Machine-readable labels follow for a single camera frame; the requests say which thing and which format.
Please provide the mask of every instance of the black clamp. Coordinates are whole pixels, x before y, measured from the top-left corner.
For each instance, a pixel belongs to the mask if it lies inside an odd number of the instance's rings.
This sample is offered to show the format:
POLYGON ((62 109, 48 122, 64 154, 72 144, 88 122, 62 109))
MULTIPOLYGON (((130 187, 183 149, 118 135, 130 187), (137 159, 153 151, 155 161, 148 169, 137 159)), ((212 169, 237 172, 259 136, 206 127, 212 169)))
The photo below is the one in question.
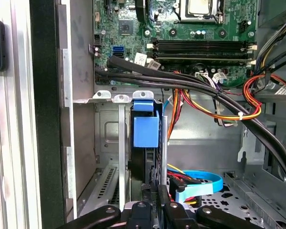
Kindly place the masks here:
POLYGON ((271 72, 266 71, 266 73, 265 73, 265 86, 267 86, 269 84, 270 80, 271 80, 271 72))

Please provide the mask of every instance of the chipset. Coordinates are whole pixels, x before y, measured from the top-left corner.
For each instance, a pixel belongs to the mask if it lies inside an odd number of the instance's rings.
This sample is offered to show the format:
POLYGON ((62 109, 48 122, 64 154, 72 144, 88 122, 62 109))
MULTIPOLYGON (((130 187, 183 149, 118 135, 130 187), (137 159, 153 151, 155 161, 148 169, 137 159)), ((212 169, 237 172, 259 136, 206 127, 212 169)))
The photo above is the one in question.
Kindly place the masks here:
POLYGON ((133 34, 133 20, 119 20, 119 35, 133 34))

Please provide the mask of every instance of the metal bracket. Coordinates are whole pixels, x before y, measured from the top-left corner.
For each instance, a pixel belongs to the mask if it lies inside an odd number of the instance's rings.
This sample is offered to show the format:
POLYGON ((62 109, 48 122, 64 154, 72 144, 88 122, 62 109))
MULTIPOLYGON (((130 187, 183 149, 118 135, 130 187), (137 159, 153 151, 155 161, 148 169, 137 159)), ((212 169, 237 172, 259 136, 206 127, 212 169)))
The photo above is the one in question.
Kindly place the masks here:
POLYGON ((154 100, 154 94, 152 91, 139 90, 135 91, 132 96, 130 94, 112 94, 107 90, 99 90, 94 94, 92 98, 74 100, 76 104, 88 104, 112 101, 115 104, 128 104, 133 99, 135 100, 154 100))
POLYGON ((261 151, 255 151, 256 137, 251 131, 244 126, 243 138, 242 138, 242 147, 238 152, 237 161, 240 162, 243 158, 243 153, 245 152, 247 164, 248 165, 263 165, 265 157, 265 147, 261 146, 261 151))
POLYGON ((248 205, 262 217, 263 222, 267 223, 272 229, 282 229, 282 227, 273 219, 283 217, 273 210, 261 197, 252 192, 251 189, 240 186, 235 179, 225 175, 225 182, 231 188, 235 189, 241 197, 248 203, 248 205))

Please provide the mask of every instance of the blue plastic tab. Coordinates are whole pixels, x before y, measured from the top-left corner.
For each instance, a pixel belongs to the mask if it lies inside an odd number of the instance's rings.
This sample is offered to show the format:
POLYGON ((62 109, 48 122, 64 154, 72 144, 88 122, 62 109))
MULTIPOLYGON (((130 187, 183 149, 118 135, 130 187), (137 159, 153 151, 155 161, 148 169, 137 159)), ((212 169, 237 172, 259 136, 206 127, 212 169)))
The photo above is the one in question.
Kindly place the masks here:
POLYGON ((133 110, 153 112, 153 100, 135 100, 133 110))
POLYGON ((203 171, 187 170, 184 171, 193 178, 209 180, 211 183, 188 185, 183 192, 176 192, 176 202, 184 203, 187 198, 203 195, 211 195, 219 192, 224 187, 224 181, 221 176, 203 171))
POLYGON ((133 123, 133 146, 157 148, 159 145, 159 112, 157 117, 135 117, 133 123))

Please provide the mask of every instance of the metal hole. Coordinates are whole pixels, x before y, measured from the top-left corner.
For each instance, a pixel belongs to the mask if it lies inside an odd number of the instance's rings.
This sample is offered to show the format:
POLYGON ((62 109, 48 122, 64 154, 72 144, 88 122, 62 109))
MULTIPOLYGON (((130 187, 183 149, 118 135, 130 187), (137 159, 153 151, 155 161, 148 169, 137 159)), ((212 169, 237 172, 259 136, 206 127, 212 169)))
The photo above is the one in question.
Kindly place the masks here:
POLYGON ((242 205, 242 206, 240 206, 240 209, 241 209, 241 210, 248 210, 248 207, 245 206, 245 205, 242 205))

